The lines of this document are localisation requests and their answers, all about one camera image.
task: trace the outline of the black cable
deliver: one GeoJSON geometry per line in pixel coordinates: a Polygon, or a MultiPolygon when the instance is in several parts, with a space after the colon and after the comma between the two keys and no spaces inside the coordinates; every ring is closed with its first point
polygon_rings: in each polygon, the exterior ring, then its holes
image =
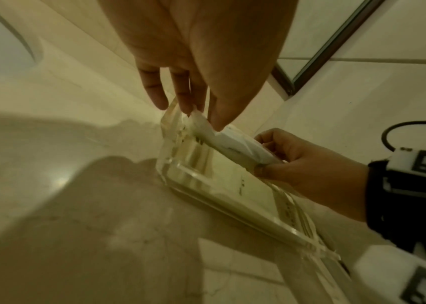
{"type": "Polygon", "coordinates": [[[383,142],[383,145],[385,145],[386,148],[388,148],[388,149],[390,149],[391,151],[394,152],[395,147],[393,147],[388,142],[389,132],[391,132],[392,130],[397,129],[399,127],[410,126],[410,125],[426,125],[426,120],[406,121],[406,122],[401,122],[400,124],[395,124],[393,126],[390,126],[386,130],[384,130],[383,134],[381,135],[381,141],[383,142]]]}

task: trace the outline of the hand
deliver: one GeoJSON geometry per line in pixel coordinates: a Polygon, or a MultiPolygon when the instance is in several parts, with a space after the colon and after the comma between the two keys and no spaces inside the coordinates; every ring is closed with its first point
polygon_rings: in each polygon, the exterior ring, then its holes
{"type": "Polygon", "coordinates": [[[349,218],[366,221],[368,167],[281,129],[255,137],[288,163],[257,167],[255,175],[290,184],[306,198],[349,218]]]}
{"type": "Polygon", "coordinates": [[[159,68],[169,67],[181,110],[203,111],[220,131],[259,92],[279,55],[296,0],[100,0],[134,54],[161,110],[168,100],[159,68]]]}

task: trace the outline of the palm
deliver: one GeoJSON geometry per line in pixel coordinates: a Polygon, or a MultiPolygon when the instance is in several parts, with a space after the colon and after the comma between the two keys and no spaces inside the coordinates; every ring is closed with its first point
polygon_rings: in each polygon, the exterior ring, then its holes
{"type": "Polygon", "coordinates": [[[159,77],[169,67],[183,112],[204,108],[222,129],[261,89],[286,36],[295,1],[102,0],[136,58],[153,103],[166,109],[159,77]]]}

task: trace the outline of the clear acrylic tray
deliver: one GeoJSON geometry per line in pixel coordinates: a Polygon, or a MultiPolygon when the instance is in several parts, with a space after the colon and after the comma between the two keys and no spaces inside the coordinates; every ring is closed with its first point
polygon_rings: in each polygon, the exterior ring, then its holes
{"type": "Polygon", "coordinates": [[[182,116],[174,101],[161,120],[164,142],[156,170],[167,186],[307,253],[340,259],[324,245],[290,193],[254,177],[189,134],[182,116]]]}

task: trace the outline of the dark metal frame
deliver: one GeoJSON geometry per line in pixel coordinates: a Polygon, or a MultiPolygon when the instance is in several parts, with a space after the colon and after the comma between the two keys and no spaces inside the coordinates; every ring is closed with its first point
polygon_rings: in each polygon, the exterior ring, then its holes
{"type": "Polygon", "coordinates": [[[296,94],[313,75],[331,58],[331,56],[351,37],[384,0],[365,0],[354,13],[329,38],[320,50],[308,61],[299,73],[290,80],[281,67],[276,64],[271,75],[289,95],[296,94]]]}

